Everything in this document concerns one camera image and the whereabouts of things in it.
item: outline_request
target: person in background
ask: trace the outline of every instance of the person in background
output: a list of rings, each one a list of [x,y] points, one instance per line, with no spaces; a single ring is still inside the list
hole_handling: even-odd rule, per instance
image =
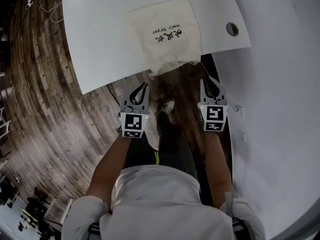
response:
[[[219,136],[204,133],[205,168],[213,205],[201,204],[197,171],[182,132],[170,122],[175,101],[157,112],[159,151],[142,138],[115,140],[97,165],[84,197],[76,200],[63,224],[63,240],[235,239],[226,212],[232,179]],[[112,192],[115,187],[115,200]],[[233,216],[264,240],[264,227],[243,198],[231,199]]]

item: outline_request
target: white sneaker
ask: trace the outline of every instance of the white sneaker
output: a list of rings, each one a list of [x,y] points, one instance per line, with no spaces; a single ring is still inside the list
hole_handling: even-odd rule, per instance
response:
[[[176,104],[175,99],[173,99],[173,98],[168,99],[164,103],[164,105],[162,107],[162,111],[165,112],[167,115],[169,115],[172,112],[172,110],[174,109],[175,104]]]

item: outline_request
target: dark pants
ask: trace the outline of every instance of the dark pants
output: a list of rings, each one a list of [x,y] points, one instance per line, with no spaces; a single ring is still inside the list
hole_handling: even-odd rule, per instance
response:
[[[125,168],[141,165],[168,166],[176,168],[197,179],[197,170],[187,140],[181,131],[170,122],[162,111],[157,114],[156,127],[160,135],[158,158],[143,133],[141,138],[133,138],[126,155]]]

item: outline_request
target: white table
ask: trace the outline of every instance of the white table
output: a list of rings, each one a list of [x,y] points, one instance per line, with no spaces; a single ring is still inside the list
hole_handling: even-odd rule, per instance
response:
[[[62,0],[64,25],[75,74],[83,94],[147,70],[141,51],[128,41],[125,14],[169,0]],[[190,0],[198,21],[202,54],[250,47],[235,0]],[[228,23],[238,36],[226,31]]]

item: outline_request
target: forearm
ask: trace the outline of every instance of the forearm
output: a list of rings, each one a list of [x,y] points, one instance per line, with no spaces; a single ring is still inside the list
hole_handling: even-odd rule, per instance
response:
[[[225,192],[232,191],[231,174],[227,165],[219,136],[215,132],[204,134],[205,170],[208,178],[213,205],[220,208]]]
[[[110,208],[112,189],[124,167],[131,140],[118,136],[96,166],[86,196],[101,198]]]

